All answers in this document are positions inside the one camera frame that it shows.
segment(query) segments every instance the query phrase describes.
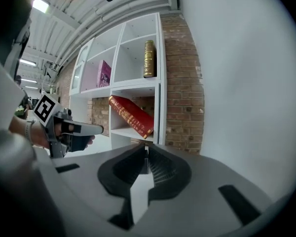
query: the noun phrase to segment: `gold book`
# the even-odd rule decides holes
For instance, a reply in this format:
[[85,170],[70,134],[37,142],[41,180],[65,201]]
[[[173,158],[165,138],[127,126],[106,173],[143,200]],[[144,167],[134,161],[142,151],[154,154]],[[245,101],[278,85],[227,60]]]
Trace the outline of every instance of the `gold book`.
[[152,40],[145,43],[145,61],[144,61],[144,77],[156,77],[156,48]]

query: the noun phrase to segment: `ceiling light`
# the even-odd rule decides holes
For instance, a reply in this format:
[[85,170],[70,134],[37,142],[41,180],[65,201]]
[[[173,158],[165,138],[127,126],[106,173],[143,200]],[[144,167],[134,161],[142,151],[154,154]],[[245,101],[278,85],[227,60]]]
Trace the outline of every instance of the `ceiling light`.
[[21,79],[22,81],[29,81],[29,82],[34,82],[37,83],[37,81],[32,81],[32,80],[27,80],[27,79]]
[[45,13],[49,7],[49,4],[42,1],[42,0],[34,0],[33,8],[40,10],[41,12]]
[[31,66],[36,66],[36,63],[32,62],[32,61],[27,61],[27,60],[24,60],[24,59],[20,59],[20,62],[31,65]]

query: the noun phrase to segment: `white shelving unit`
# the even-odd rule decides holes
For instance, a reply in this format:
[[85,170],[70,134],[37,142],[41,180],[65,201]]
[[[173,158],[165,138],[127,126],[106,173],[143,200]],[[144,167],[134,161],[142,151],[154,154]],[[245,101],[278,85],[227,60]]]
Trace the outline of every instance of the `white shelving unit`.
[[[144,78],[145,42],[153,40],[157,51],[157,76]],[[97,88],[101,60],[112,68],[110,86]],[[146,140],[165,144],[167,79],[164,39],[159,13],[122,23],[90,40],[78,55],[70,87],[73,119],[88,121],[87,102],[92,98],[118,95],[154,97],[154,133]],[[143,139],[110,107],[112,149],[130,145],[131,139]]]

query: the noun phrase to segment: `pink book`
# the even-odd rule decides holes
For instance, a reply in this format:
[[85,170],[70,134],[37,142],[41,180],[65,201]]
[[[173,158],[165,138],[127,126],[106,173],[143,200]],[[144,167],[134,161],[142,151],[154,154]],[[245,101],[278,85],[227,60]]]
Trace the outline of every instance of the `pink book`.
[[110,85],[112,68],[104,61],[101,60],[98,70],[97,87],[105,87]]

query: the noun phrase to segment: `book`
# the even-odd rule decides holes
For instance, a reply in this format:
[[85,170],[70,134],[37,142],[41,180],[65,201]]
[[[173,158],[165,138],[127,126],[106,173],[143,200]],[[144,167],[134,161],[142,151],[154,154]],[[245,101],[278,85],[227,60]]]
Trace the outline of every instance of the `book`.
[[145,43],[144,78],[157,76],[156,62],[156,48],[154,46],[153,40],[148,40]]
[[110,85],[112,68],[104,61],[101,60],[99,64],[97,87],[106,87]]
[[153,132],[153,117],[140,109],[131,100],[119,97],[110,96],[109,105],[144,139],[147,139]]

